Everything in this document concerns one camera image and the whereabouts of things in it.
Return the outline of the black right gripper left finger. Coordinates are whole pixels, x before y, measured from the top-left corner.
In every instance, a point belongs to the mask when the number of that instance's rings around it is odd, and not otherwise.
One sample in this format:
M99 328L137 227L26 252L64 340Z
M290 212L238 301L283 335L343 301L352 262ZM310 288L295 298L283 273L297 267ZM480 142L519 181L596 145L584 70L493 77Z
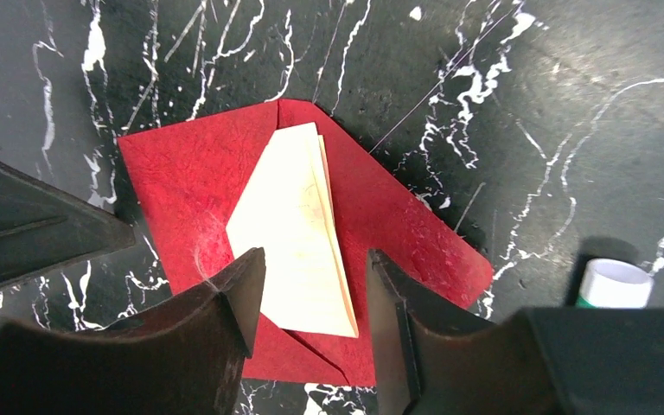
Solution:
M100 330L0 317L0 414L230 414L265 282L253 248L214 277Z

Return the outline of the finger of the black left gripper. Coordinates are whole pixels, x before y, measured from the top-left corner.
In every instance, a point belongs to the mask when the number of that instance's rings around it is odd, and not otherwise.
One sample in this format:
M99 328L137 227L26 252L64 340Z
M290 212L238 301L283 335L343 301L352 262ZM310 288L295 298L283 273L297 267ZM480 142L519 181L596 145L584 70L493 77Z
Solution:
M0 289L135 243L119 218L0 162Z

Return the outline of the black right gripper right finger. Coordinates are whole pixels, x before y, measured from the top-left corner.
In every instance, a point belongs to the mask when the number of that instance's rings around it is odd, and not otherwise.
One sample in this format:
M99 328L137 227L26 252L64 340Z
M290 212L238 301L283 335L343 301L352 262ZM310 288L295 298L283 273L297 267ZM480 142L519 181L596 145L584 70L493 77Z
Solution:
M664 309L525 308L496 324L367 255L382 414L664 414Z

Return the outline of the peach lined letter paper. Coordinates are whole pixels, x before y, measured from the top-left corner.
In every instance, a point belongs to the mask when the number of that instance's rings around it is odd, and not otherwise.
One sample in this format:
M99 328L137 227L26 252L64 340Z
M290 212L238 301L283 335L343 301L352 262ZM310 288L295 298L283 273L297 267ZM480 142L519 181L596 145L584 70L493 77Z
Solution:
M261 311L281 329L356 338L316 124L274 131L226 226L233 254L265 251Z

